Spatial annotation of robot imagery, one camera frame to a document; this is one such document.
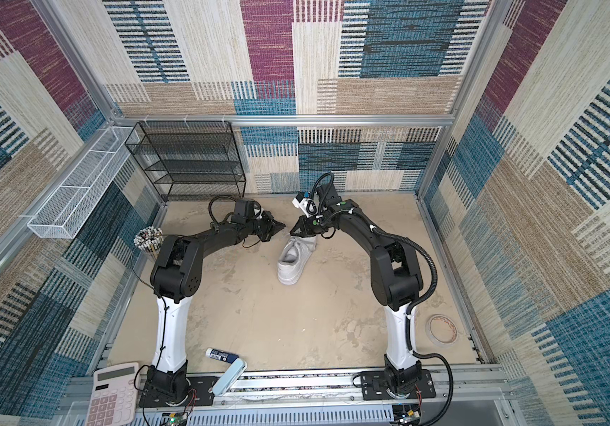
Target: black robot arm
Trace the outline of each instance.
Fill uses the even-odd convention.
[[[326,185],[319,185],[329,177]],[[314,194],[319,205],[314,203]],[[449,363],[440,354],[419,354],[415,350],[415,308],[435,291],[437,269],[428,253],[412,240],[383,231],[369,219],[353,200],[343,200],[335,189],[334,175],[322,175],[311,193],[297,194],[293,204],[305,213],[291,230],[293,236],[325,234],[331,228],[350,235],[370,258],[371,289],[376,300],[385,307],[388,348],[385,354],[385,381],[388,394],[407,397],[421,379],[421,359],[439,358],[444,362],[449,377],[449,393],[441,411],[424,423],[437,422],[449,408],[454,392],[454,380]],[[430,286],[423,290],[423,279],[416,253],[428,262]]]
[[[234,204],[229,220],[213,222],[212,228],[191,236],[170,235],[165,238],[151,271],[151,284],[156,296],[175,303],[193,296],[200,285],[203,258],[219,249],[241,243],[247,236],[257,235],[266,242],[285,225],[274,220],[255,200],[240,198]]]
[[[416,251],[408,244],[380,235],[383,231],[369,219],[353,200],[342,200],[335,186],[316,189],[320,215],[302,215],[291,230],[291,235],[314,236],[325,234],[330,228],[350,235],[371,260],[371,289],[383,306],[398,311],[400,306],[419,299],[423,279]]]
[[[210,201],[211,229],[191,236],[166,237],[151,271],[151,285],[158,304],[158,333],[141,407],[156,406],[158,402],[178,405],[189,397],[184,345],[186,320],[192,296],[200,285],[203,258],[223,247],[241,243],[249,235],[269,241],[285,227],[257,201],[247,198],[235,200],[231,218],[227,215],[217,223],[212,215],[212,203],[220,197]]]

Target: woven fabric panel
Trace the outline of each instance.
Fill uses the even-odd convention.
[[[499,25],[426,204],[528,424],[610,425],[610,3]]]

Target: metal base plate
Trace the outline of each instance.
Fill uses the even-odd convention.
[[[383,371],[362,371],[361,372],[361,394],[364,401],[378,401],[379,399],[395,399],[388,393],[388,384],[385,381]],[[416,386],[421,391],[423,399],[435,398],[435,385],[432,381],[430,371],[421,370],[421,379],[416,382]],[[408,399],[417,399],[416,390],[412,390]]]
[[[217,376],[194,376],[187,377],[191,382],[191,388],[196,389],[196,407],[213,405],[215,394],[210,391],[217,382]],[[139,398],[139,408],[169,408],[165,404],[165,396],[150,390],[146,395],[142,393]]]

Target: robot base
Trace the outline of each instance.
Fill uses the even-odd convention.
[[[191,389],[196,390],[196,406],[213,405],[215,395],[210,392],[217,382],[215,376],[186,377],[186,365],[174,373],[165,373],[151,367],[147,374],[145,392],[139,398],[141,408],[163,408],[186,405]]]
[[[361,393],[364,401],[395,399],[395,396],[388,392],[388,384],[383,371],[362,371],[360,374]],[[421,391],[421,397],[423,399],[435,398],[435,385],[432,381],[430,371],[421,371],[421,379],[416,381],[416,386]],[[415,388],[409,393],[407,398],[418,398]]]

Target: white sneaker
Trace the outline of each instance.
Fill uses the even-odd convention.
[[[298,282],[303,275],[305,263],[317,247],[317,237],[291,236],[281,252],[277,264],[277,274],[281,284],[291,285]]]

